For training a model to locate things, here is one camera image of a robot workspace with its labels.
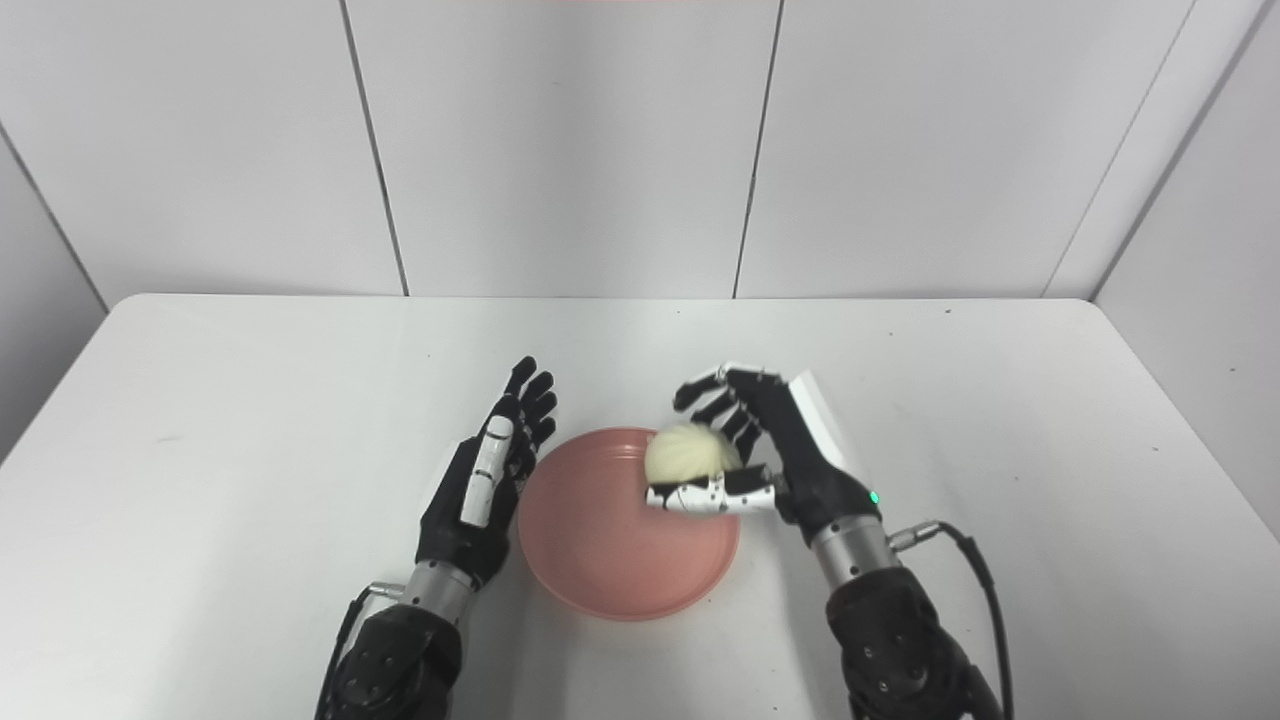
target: cable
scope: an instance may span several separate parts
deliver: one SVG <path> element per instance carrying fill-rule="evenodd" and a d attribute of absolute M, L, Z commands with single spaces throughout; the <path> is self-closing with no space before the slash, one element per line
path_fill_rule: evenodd
<path fill-rule="evenodd" d="M 1005 637 L 1005 616 L 1000 612 L 1000 598 L 996 597 L 996 579 L 987 568 L 987 561 L 978 550 L 978 542 L 965 536 L 950 523 L 938 521 L 938 529 L 951 536 L 956 547 L 964 553 L 973 574 L 978 577 L 978 584 L 987 596 L 987 606 L 991 609 L 991 628 L 996 635 L 996 662 L 1000 665 L 1000 701 L 1005 710 L 1005 720 L 1014 720 L 1014 685 L 1010 679 L 1009 639 Z"/>
<path fill-rule="evenodd" d="M 334 641 L 333 655 L 329 656 L 329 666 L 324 671 L 324 684 L 320 685 L 320 700 L 316 701 L 315 720 L 325 720 L 325 714 L 329 710 L 329 685 L 333 684 L 333 675 L 338 671 L 338 661 L 342 660 L 342 648 L 347 647 L 347 638 L 351 637 L 351 629 L 356 626 L 356 619 L 365 610 L 365 602 L 372 592 L 372 585 L 366 587 L 347 606 L 347 615 L 342 619 L 342 625 L 338 626 L 338 639 Z"/>

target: robotic hand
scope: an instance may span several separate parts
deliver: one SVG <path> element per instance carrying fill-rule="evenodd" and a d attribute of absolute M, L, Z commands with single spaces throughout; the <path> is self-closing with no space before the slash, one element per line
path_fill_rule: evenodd
<path fill-rule="evenodd" d="M 991 573 L 973 538 L 946 523 L 922 523 L 886 536 L 879 498 L 855 478 L 833 433 L 835 421 L 805 373 L 790 383 L 759 368 L 727 364 L 676 391 L 685 411 L 718 392 L 691 415 L 719 430 L 742 461 L 762 432 L 769 433 L 782 474 L 763 465 L 730 470 L 677 486 L 650 487 L 646 503 L 694 514 L 776 509 L 801 537 L 831 584 L 827 621 L 840 643 L 841 669 L 855 719 L 1012 720 L 1012 693 L 1004 623 Z M 1004 714 L 982 673 L 942 629 L 938 614 L 899 552 L 946 532 L 973 565 L 992 607 L 1001 659 Z"/>
<path fill-rule="evenodd" d="M 317 720 L 439 720 L 462 669 L 458 621 L 471 596 L 502 569 L 507 530 L 539 446 L 556 430 L 550 373 L 525 357 L 479 433 L 462 441 L 422 514 L 415 568 L 404 585 L 374 583 L 338 633 Z M 396 605 L 367 620 L 339 662 L 370 594 Z"/>

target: robotic finger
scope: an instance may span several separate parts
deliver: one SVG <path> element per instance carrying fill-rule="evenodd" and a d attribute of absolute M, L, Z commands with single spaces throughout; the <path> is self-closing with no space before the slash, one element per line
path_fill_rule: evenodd
<path fill-rule="evenodd" d="M 645 505 L 689 515 L 744 515 L 777 510 L 781 478 L 764 465 L 726 470 L 685 483 L 649 486 Z"/>
<path fill-rule="evenodd" d="M 754 365 L 724 363 L 680 386 L 672 405 L 676 413 L 684 413 L 698 398 L 717 388 L 730 388 L 735 396 L 742 396 L 749 395 L 759 383 L 782 383 L 782 377 Z"/>
<path fill-rule="evenodd" d="M 532 471 L 538 446 L 556 430 L 556 421 L 548 418 L 557 405 L 554 378 L 545 370 L 535 377 L 536 372 L 538 363 L 527 356 L 511 369 L 507 387 L 477 436 L 480 448 L 458 514 L 467 525 L 488 527 L 498 486 L 508 477 L 522 486 Z"/>
<path fill-rule="evenodd" d="M 728 419 L 719 427 L 719 432 L 722 436 L 728 438 L 730 442 L 733 442 L 733 438 L 746 429 L 746 425 L 753 421 L 754 419 L 751 418 L 751 414 L 742 407 L 739 407 L 737 410 L 733 410 L 733 414 L 730 415 Z"/>
<path fill-rule="evenodd" d="M 744 462 L 751 457 L 751 451 L 755 450 L 755 441 L 760 439 L 760 434 L 763 434 L 760 424 L 753 420 L 746 429 L 742 430 L 742 434 L 737 436 L 737 439 L 733 441 L 733 447 L 737 448 L 737 456 L 741 457 Z"/>
<path fill-rule="evenodd" d="M 712 420 L 726 413 L 730 407 L 735 406 L 737 406 L 737 398 L 733 397 L 733 391 L 726 389 L 724 392 L 717 395 L 714 400 L 690 415 L 689 420 L 701 425 L 709 425 Z"/>

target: white table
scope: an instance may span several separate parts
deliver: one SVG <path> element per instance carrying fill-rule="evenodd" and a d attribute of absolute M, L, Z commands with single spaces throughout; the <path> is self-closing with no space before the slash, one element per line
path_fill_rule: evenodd
<path fill-rule="evenodd" d="M 1091 305 L 143 296 L 0 469 L 0 716 L 310 717 L 346 602 L 406 578 L 526 352 L 557 375 L 552 445 L 669 423 L 722 360 L 812 368 L 886 524 L 978 537 L 1020 717 L 1280 712 L 1280 544 Z M 995 683 L 959 553 L 905 559 Z M 453 716 L 846 717 L 826 594 L 763 516 L 704 602 L 644 624 L 564 610 L 517 550 Z"/>

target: silver cylindrical joint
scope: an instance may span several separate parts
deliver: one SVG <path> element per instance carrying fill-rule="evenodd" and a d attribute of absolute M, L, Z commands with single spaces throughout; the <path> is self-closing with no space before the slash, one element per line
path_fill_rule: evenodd
<path fill-rule="evenodd" d="M 412 605 L 457 625 L 475 589 L 471 577 L 442 560 L 424 560 L 399 596 L 401 605 Z"/>
<path fill-rule="evenodd" d="M 901 565 L 874 515 L 846 515 L 814 536 L 810 544 L 831 589 L 859 575 Z"/>

